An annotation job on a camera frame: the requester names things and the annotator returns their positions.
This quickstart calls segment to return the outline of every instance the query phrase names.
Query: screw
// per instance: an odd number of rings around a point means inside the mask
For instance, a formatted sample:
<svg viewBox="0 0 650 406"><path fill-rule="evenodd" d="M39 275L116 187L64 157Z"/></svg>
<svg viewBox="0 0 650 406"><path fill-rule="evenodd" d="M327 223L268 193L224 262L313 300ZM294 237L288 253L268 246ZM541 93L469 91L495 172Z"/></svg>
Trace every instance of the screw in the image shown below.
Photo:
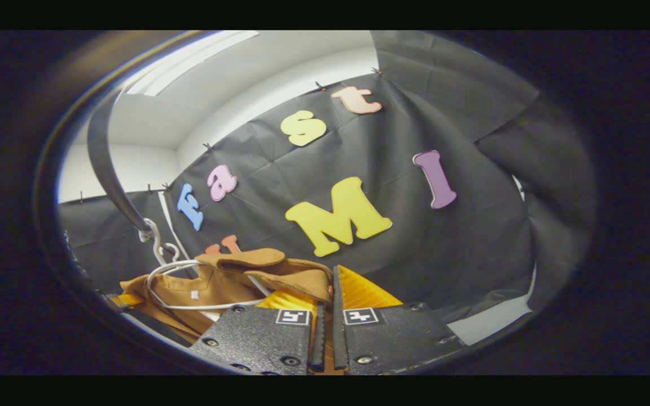
<svg viewBox="0 0 650 406"><path fill-rule="evenodd" d="M300 360L295 357L282 357L280 358L280 360L282 361L282 363L284 363L285 365L289 365L290 367L297 367L298 365L300 365Z"/></svg>
<svg viewBox="0 0 650 406"><path fill-rule="evenodd" d="M357 360L355 360L355 362L361 365L366 365L367 363L372 362L372 357L360 357Z"/></svg>

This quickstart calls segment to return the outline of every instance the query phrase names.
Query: white wall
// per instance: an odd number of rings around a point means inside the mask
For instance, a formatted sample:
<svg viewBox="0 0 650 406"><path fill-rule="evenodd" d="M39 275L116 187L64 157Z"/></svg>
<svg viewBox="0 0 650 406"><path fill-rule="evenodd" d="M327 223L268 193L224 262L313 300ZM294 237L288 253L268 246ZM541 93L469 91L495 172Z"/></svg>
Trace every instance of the white wall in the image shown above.
<svg viewBox="0 0 650 406"><path fill-rule="evenodd" d="M374 48L359 48L323 56L289 68L250 87L217 109L177 149L178 170L183 172L205 148L202 144L227 136L251 119L287 100L352 77L372 74L377 69Z"/></svg>
<svg viewBox="0 0 650 406"><path fill-rule="evenodd" d="M173 149L110 144L112 164L124 192L162 188L179 174L177 154ZM59 177L59 203L105 195L92 169L86 145L73 145Z"/></svg>

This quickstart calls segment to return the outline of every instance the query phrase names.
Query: ceiling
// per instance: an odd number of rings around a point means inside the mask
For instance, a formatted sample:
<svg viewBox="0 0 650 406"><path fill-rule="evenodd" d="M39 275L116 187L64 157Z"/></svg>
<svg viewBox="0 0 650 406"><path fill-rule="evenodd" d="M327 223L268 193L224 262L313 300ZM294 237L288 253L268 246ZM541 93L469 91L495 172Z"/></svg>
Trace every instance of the ceiling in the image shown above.
<svg viewBox="0 0 650 406"><path fill-rule="evenodd" d="M250 87L304 62L374 46L369 31L260 31L207 59L160 95L122 95L109 142L177 149L220 106ZM75 144L86 143L86 127Z"/></svg>

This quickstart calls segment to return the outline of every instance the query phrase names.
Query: black fabric backdrop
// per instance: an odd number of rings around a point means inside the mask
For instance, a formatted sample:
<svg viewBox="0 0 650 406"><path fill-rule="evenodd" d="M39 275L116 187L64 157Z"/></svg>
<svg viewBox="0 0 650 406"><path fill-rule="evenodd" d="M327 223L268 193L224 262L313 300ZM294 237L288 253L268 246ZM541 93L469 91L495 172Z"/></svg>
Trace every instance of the black fabric backdrop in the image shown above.
<svg viewBox="0 0 650 406"><path fill-rule="evenodd" d="M271 247L291 258L342 264L402 301L425 301L448 322L524 295L537 262L529 305L542 308L588 249L597 202L587 134L528 82L462 46L426 33L372 37L382 76L289 100L217 142L173 180L165 198L183 246L194 257L235 234L243 251ZM330 97L345 86L371 90L366 99L383 108L366 115L346 110ZM327 124L325 135L304 147L279 128L299 110ZM431 149L440 152L458 193L440 210L431 209L428 182L412 162ZM212 201L207 175L222 164L238 185ZM511 174L523 184L525 203ZM318 258L284 213L302 201L332 211L331 188L351 176L393 226L354 237L350 246L339 242L340 251ZM176 209L184 183L204 214L200 231ZM163 241L175 242L157 195L132 198ZM157 267L150 242L139 241L106 197L64 204L62 219L72 249L103 290L114 292L114 282Z"/></svg>

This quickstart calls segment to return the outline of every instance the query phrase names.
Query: yellow letter m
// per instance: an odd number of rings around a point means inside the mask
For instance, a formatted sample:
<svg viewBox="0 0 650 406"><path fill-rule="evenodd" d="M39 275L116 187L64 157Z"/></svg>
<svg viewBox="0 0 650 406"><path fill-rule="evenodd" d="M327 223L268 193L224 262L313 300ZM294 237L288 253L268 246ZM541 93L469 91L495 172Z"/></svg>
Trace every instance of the yellow letter m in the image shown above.
<svg viewBox="0 0 650 406"><path fill-rule="evenodd" d="M343 179L332 187L332 211L322 210L312 203L298 203L284 214L284 218L296 222L307 234L315 246L315 255L325 257L337 251L337 242L329 241L325 234L343 244L353 243L353 230L350 222L355 224L359 239L368 239L382 233L392 226L393 222L384 218L371 205L357 178Z"/></svg>

